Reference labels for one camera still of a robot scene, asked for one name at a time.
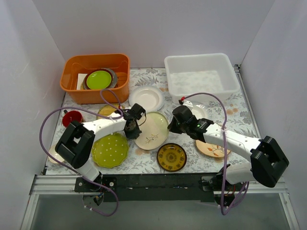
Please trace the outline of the cream plate with twig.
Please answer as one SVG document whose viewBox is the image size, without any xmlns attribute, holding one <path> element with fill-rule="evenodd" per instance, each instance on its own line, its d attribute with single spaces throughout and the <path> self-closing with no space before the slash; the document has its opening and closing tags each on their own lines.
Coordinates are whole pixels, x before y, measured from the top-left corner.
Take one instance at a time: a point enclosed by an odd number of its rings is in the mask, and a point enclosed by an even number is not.
<svg viewBox="0 0 307 230">
<path fill-rule="evenodd" d="M 168 137 L 168 120 L 162 113 L 149 112 L 137 123 L 141 133 L 135 143 L 143 150 L 153 150 L 161 146 Z"/>
</svg>

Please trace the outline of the yellow black patterned plate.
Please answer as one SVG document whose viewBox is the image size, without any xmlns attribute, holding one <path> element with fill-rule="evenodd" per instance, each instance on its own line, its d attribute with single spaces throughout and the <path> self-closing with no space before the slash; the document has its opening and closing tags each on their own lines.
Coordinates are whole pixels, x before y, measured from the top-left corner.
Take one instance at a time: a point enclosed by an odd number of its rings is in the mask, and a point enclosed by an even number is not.
<svg viewBox="0 0 307 230">
<path fill-rule="evenodd" d="M 157 152 L 158 165 L 167 172 L 175 173 L 182 170 L 187 162 L 185 150 L 178 144 L 167 143 Z"/>
</svg>

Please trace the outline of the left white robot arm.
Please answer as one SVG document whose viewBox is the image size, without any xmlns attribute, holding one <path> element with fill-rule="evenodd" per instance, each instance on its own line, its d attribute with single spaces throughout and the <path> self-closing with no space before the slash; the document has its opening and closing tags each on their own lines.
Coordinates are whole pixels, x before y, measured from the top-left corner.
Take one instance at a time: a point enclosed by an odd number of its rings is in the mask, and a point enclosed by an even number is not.
<svg viewBox="0 0 307 230">
<path fill-rule="evenodd" d="M 137 121 L 146 114 L 139 104 L 132 108 L 119 109 L 112 115 L 92 122 L 72 121 L 55 145 L 55 152 L 67 161 L 83 177 L 90 191 L 96 192 L 102 186 L 99 171 L 89 160 L 95 141 L 107 135 L 121 132 L 128 139 L 136 139 L 141 131 Z"/>
</svg>

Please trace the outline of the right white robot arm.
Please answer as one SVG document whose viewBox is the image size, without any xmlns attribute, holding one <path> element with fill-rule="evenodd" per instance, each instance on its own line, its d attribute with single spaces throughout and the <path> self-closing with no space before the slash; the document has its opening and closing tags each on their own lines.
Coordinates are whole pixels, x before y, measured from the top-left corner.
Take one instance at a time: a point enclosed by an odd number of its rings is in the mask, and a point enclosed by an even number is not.
<svg viewBox="0 0 307 230">
<path fill-rule="evenodd" d="M 184 105 L 175 108 L 173 119 L 168 126 L 172 133 L 187 134 L 194 140 L 218 145 L 245 158 L 248 162 L 227 166 L 217 178 L 218 187 L 230 189 L 241 182 L 259 182 L 265 187 L 273 188 L 289 166 L 277 141 L 269 136 L 263 139 L 251 138 L 222 127 L 212 120 L 197 119 Z"/>
</svg>

